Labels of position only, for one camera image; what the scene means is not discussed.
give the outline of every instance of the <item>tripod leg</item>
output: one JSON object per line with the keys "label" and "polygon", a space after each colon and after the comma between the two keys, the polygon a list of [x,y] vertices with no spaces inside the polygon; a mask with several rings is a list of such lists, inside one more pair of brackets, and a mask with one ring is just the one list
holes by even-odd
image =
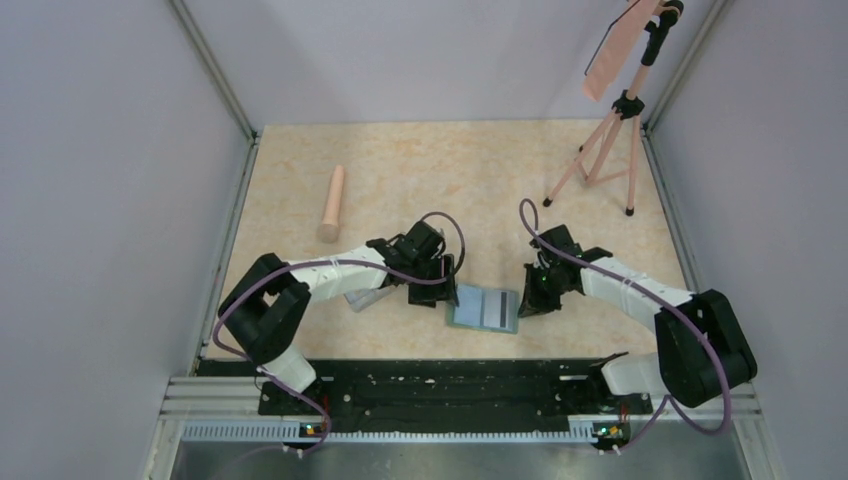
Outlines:
{"label": "tripod leg", "polygon": [[592,170],[589,172],[589,178],[586,179],[586,183],[592,185],[595,183],[595,179],[598,178],[598,172],[601,171],[601,167],[604,165],[604,161],[607,159],[607,155],[609,151],[612,149],[612,144],[615,143],[615,137],[618,136],[618,131],[621,130],[622,120],[620,118],[616,118],[610,127],[610,131],[607,134],[607,138],[604,139],[604,143],[601,144],[601,151],[598,152],[598,158],[595,160],[595,164],[592,165]]}
{"label": "tripod leg", "polygon": [[569,165],[568,168],[565,170],[565,173],[562,175],[562,178],[559,179],[559,183],[557,183],[554,189],[551,190],[551,193],[548,194],[548,196],[545,198],[545,201],[542,202],[542,205],[546,207],[551,206],[551,203],[554,201],[554,197],[556,197],[559,191],[562,190],[562,187],[563,185],[565,185],[565,182],[567,182],[568,179],[571,178],[572,175],[574,175],[574,171],[577,170],[577,168],[583,162],[583,159],[586,158],[586,154],[589,153],[589,150],[591,150],[593,146],[595,146],[595,142],[598,141],[598,138],[603,135],[610,122],[612,122],[615,118],[615,110],[611,110],[610,113],[608,113],[607,116],[604,117],[604,119],[601,121],[601,124],[598,125],[598,127],[595,129],[594,132],[592,132],[591,135],[589,135],[589,138],[586,139],[586,142],[580,146],[580,153],[577,155],[577,158],[575,158],[574,162]]}
{"label": "tripod leg", "polygon": [[636,166],[638,165],[636,152],[639,151],[639,125],[641,124],[641,115],[633,117],[633,138],[630,139],[630,181],[627,187],[627,210],[624,211],[628,217],[633,216],[636,208],[633,202],[636,199]]}

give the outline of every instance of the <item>metal frame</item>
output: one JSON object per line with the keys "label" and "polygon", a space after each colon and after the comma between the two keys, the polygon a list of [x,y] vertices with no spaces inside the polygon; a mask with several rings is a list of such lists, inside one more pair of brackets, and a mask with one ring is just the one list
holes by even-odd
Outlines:
{"label": "metal frame", "polygon": [[200,31],[200,27],[198,27],[197,22],[194,21],[194,17],[186,6],[185,1],[165,1],[174,13],[177,22],[180,24],[183,33],[185,33],[192,49],[197,54],[200,64],[209,75],[210,80],[212,80],[212,84],[215,86],[215,90],[218,92],[218,95],[224,103],[224,106],[227,108],[227,111],[230,112],[230,115],[238,124],[239,129],[242,131],[245,138],[248,141],[253,140],[257,135],[256,129],[251,126],[250,120],[248,120],[244,108],[241,106],[238,97],[233,91],[233,87],[230,86],[230,82],[224,75],[224,71],[218,64],[218,60],[215,59],[215,55],[212,54],[212,49],[209,48],[209,44],[206,42],[203,32]]}
{"label": "metal frame", "polygon": [[[185,5],[184,0],[165,0],[173,11],[178,23],[183,29],[192,48],[195,50],[199,61],[209,74],[215,85],[219,96],[233,117],[239,129],[245,135],[249,144],[249,153],[245,160],[242,177],[233,199],[233,208],[229,214],[228,227],[219,252],[215,274],[210,281],[207,307],[203,314],[201,327],[201,338],[199,339],[196,356],[205,352],[207,338],[211,332],[215,319],[216,306],[220,300],[223,288],[223,275],[229,265],[230,254],[235,242],[236,231],[241,218],[242,208],[247,195],[247,187],[256,161],[259,147],[259,134],[248,120],[247,114],[238,101],[230,83],[227,81],[215,56],[207,44],[200,28],[194,21],[193,16]],[[664,117],[669,105],[673,102],[675,95],[691,71],[693,60],[699,54],[708,38],[716,20],[724,13],[726,7],[732,0],[716,0],[704,24],[698,31],[695,39],[686,52],[680,66],[675,71],[669,85],[664,90],[662,97],[657,103],[653,113],[648,117],[642,130],[642,142],[648,156],[648,163],[660,195],[660,201],[666,214],[675,249],[681,268],[684,273],[687,287],[699,291],[703,282],[699,276],[697,261],[692,254],[691,243],[686,236],[685,228],[681,222],[676,207],[673,189],[665,181],[663,172],[663,161],[656,152],[651,141],[651,134]],[[260,391],[254,385],[251,377],[215,378],[215,377],[174,377],[168,386],[163,400],[159,422],[156,427],[151,450],[145,469],[145,479],[167,480],[177,459],[177,450],[182,438],[182,433],[187,424],[203,420],[218,422],[232,421],[262,421],[268,417],[260,417],[257,412]],[[734,408],[734,427],[739,438],[740,455],[745,460],[753,480],[782,479],[786,478],[782,469],[782,463],[777,456],[776,449],[768,433],[767,426],[762,417],[756,392],[750,384],[741,385],[733,390],[732,401]],[[722,415],[721,403],[718,400],[708,402],[697,409],[688,409],[687,414],[693,418],[709,421],[720,420]],[[283,417],[283,421],[303,420],[306,417]],[[574,416],[575,422],[607,422],[615,420],[615,416],[605,415],[580,415]],[[634,420],[647,420],[647,416],[631,416]],[[318,417],[308,417],[308,421],[314,421]],[[659,417],[658,421],[679,421],[679,417],[673,410],[667,409]],[[387,438],[366,439],[368,441],[391,441]],[[527,441],[538,441],[548,443],[550,439],[529,438]]]}

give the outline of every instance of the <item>pink board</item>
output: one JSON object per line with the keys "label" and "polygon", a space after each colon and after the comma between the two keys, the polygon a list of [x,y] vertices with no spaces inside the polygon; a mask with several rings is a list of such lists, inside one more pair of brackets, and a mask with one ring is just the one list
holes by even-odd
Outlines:
{"label": "pink board", "polygon": [[604,92],[615,81],[660,1],[629,0],[627,2],[626,8],[630,8],[634,2],[638,3],[612,27],[609,38],[598,52],[595,63],[592,64],[586,80],[583,81],[583,93],[587,97],[597,102],[604,96]]}

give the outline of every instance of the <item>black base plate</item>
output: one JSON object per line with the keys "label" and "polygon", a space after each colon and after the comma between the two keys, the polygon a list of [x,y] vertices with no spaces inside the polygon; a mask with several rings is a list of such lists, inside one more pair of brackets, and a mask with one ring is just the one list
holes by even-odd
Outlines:
{"label": "black base plate", "polygon": [[[631,414],[653,411],[639,395],[598,398],[580,378],[599,361],[310,360],[318,380],[303,393],[328,410],[335,432],[550,432],[568,430],[569,415],[617,414],[622,405]],[[255,372],[244,362],[208,360],[197,369],[198,376]],[[270,382],[262,393],[260,415],[315,414]]]}

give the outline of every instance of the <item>tripod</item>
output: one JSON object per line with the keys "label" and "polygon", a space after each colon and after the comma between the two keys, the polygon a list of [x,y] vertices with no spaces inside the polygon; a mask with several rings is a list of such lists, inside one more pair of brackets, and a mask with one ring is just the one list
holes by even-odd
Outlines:
{"label": "tripod", "polygon": [[[613,102],[610,112],[606,117],[604,117],[601,124],[598,125],[598,128],[596,128],[595,131],[589,135],[589,138],[586,139],[583,145],[580,146],[580,149],[578,150],[579,153],[577,158],[574,159],[574,163],[569,165],[569,167],[565,170],[565,173],[562,178],[560,178],[559,183],[557,183],[554,189],[551,190],[551,193],[545,198],[542,205],[549,207],[551,203],[553,203],[554,197],[557,196],[563,185],[565,185],[565,182],[567,182],[568,179],[571,178],[571,176],[579,169],[580,173],[583,175],[583,179],[586,181],[586,184],[590,187],[628,175],[627,208],[624,210],[624,213],[628,217],[633,215],[635,211],[634,199],[636,197],[636,166],[638,158],[637,152],[639,149],[639,127],[642,124],[642,110],[645,108],[645,103],[639,99],[638,94],[642,89],[642,85],[645,83],[645,77],[648,76],[648,71],[657,59],[660,47],[662,47],[665,37],[668,35],[669,29],[671,29],[671,27],[677,23],[678,18],[680,18],[683,5],[680,4],[678,7],[678,5],[676,5],[678,3],[679,2],[674,1],[666,2],[665,6],[668,8],[664,9],[664,11],[659,15],[659,25],[651,21],[645,26],[645,30],[650,33],[648,46],[645,49],[645,53],[642,55],[639,70],[636,71],[636,75],[630,83],[630,88],[624,90],[621,93],[621,97]],[[612,149],[612,145],[615,143],[615,138],[618,136],[618,132],[621,131],[624,121],[630,119],[633,120],[633,137],[630,142],[630,164],[628,168],[626,170],[598,178],[598,173],[600,173],[601,167],[603,167],[604,161],[606,161],[607,155],[609,155],[610,149]],[[595,143],[597,143],[598,139],[600,139],[605,132],[607,135],[601,144],[598,157],[595,159],[592,169],[587,172],[583,167],[583,160],[586,159],[589,151],[592,150],[592,147],[595,146]]]}

